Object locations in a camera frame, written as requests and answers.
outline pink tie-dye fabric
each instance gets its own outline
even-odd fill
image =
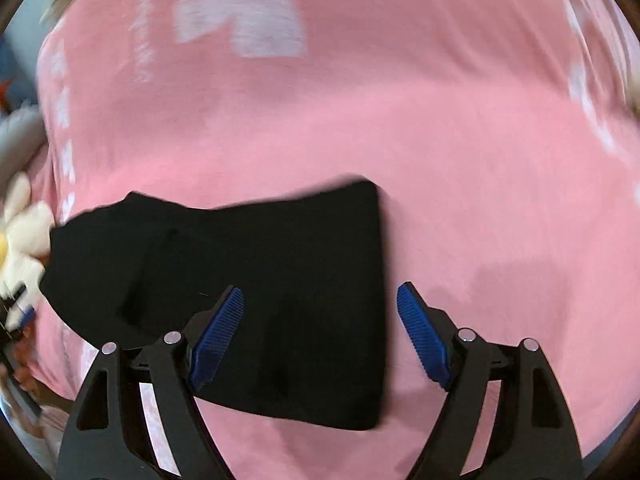
[[[609,0],[77,0],[40,56],[42,171],[60,221],[130,190],[213,208],[370,178],[390,304],[412,280],[488,340],[538,339],[586,454],[640,397],[640,142],[624,105],[639,48],[619,18]],[[376,430],[200,403],[238,478],[406,477],[444,394],[389,323]],[[72,396],[82,341],[60,327],[43,304],[36,372]],[[468,467],[496,402],[492,386]]]

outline blue object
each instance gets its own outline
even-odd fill
[[[198,392],[213,380],[243,314],[244,297],[242,290],[236,287],[226,297],[191,352],[189,384],[193,391]]]
[[[36,310],[29,305],[27,307],[27,312],[24,313],[24,316],[22,316],[22,320],[20,321],[20,330],[24,330],[24,327],[26,327],[29,322],[36,317]]]
[[[38,103],[35,86],[24,75],[14,54],[9,49],[4,36],[0,36],[0,83],[12,80],[7,91],[7,97],[12,108],[20,108],[20,105],[28,101],[31,104]]]
[[[401,285],[396,296],[398,314],[428,377],[446,388],[451,380],[447,348],[434,329],[423,303],[408,285]]]

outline white pattern on fabric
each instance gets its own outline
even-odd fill
[[[140,383],[140,397],[145,415],[146,429],[149,433],[149,439],[151,440],[151,445],[160,469],[180,476],[174,454],[171,451],[169,441],[164,432],[154,386],[148,383]]]
[[[71,139],[65,143],[65,147],[60,152],[60,166],[62,167],[62,174],[68,178],[72,184],[76,182],[76,171],[74,170],[73,161],[73,144]]]
[[[60,40],[58,48],[51,55],[51,75],[53,77],[66,77],[65,40]]]
[[[65,86],[56,101],[56,124],[63,129],[71,126],[71,119],[69,118],[69,94],[70,90]]]
[[[76,194],[75,193],[69,193],[66,198],[63,200],[62,204],[61,204],[61,208],[62,208],[62,216],[60,217],[60,221],[61,223],[66,223],[67,220],[69,220],[69,217],[71,216],[71,210],[73,209],[74,203],[76,202]]]
[[[150,70],[156,51],[151,45],[150,19],[151,13],[155,10],[155,0],[138,0],[136,17],[129,27],[133,31],[134,49],[134,81],[138,83],[149,83],[153,80]]]
[[[596,116],[596,110],[593,106],[593,100],[589,95],[587,86],[587,71],[583,64],[574,64],[571,67],[571,75],[569,76],[569,95],[571,99],[582,105],[582,110],[587,116],[591,125],[591,130],[600,141],[605,152],[609,155],[617,155],[626,163],[627,157],[621,152],[616,144],[607,123],[600,124]]]
[[[291,0],[180,0],[174,23],[188,43],[234,20],[232,47],[241,57],[295,57],[306,52],[302,20]]]
[[[82,345],[82,356],[80,357],[80,384],[84,383],[86,375],[89,373],[97,356],[98,349],[85,341]]]
[[[584,32],[582,31],[582,22],[586,19],[586,10],[581,3],[574,2],[573,0],[563,1],[566,18],[569,21],[569,25],[575,36],[580,41],[582,53],[584,54],[584,57],[587,59],[587,61],[591,65],[593,65],[593,61],[591,60],[591,53],[589,52],[589,47],[587,45],[587,39],[584,37]]]

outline black fabric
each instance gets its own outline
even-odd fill
[[[54,229],[51,249],[42,291],[95,347],[147,345],[237,285],[244,318],[201,398],[349,430],[378,422],[386,323],[374,184],[219,210],[131,193]]]

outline blue gripper pad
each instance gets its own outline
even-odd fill
[[[191,352],[189,385],[194,392],[213,380],[243,314],[244,297],[242,290],[236,287],[229,293]]]
[[[451,380],[447,348],[434,329],[423,302],[407,284],[398,288],[398,314],[428,377],[446,388]]]

